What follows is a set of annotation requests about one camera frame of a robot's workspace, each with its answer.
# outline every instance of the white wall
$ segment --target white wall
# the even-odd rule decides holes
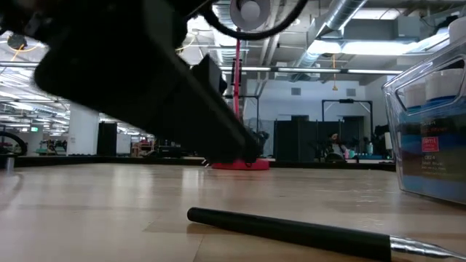
[[[391,80],[393,76],[381,76],[377,80],[369,83],[366,86],[366,98],[367,100],[372,100],[373,102],[373,115],[374,115],[374,128],[378,125],[386,125],[388,124],[387,118],[387,108],[385,106],[385,98],[382,92],[382,86]],[[371,127],[369,124],[369,116],[366,117],[364,121],[366,128],[365,128],[365,136],[371,134]]]
[[[256,86],[249,80],[248,89]],[[354,100],[365,100],[366,89],[358,82],[337,82],[338,91],[333,91],[333,82],[296,82],[269,80],[260,99],[259,118],[263,120],[287,120],[290,115],[309,115],[311,120],[322,120],[322,100],[345,99],[347,88],[356,89]],[[301,88],[301,96],[292,96],[291,88]],[[333,104],[325,113],[326,121],[337,121],[343,116],[365,116],[368,112],[359,104]],[[244,119],[256,118],[256,101],[249,99],[245,106]]]

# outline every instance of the person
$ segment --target person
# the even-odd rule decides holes
[[[333,133],[329,137],[331,145],[330,152],[344,157],[344,152],[347,150],[347,148],[341,143],[338,133]]]

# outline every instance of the wooden surface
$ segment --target wooden surface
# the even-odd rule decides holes
[[[0,174],[0,261],[362,261],[191,224],[193,206],[466,250],[466,211],[402,194],[395,173],[83,164]]]

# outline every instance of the clear plastic container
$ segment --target clear plastic container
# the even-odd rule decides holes
[[[465,60],[462,38],[383,86],[400,188],[464,205]]]

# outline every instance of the white column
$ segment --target white column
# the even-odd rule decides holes
[[[27,156],[38,156],[36,150],[41,147],[41,141],[44,140],[44,126],[32,124],[24,138],[26,138],[24,142],[28,144]]]
[[[99,113],[77,104],[71,104],[70,111],[66,154],[97,154]]]

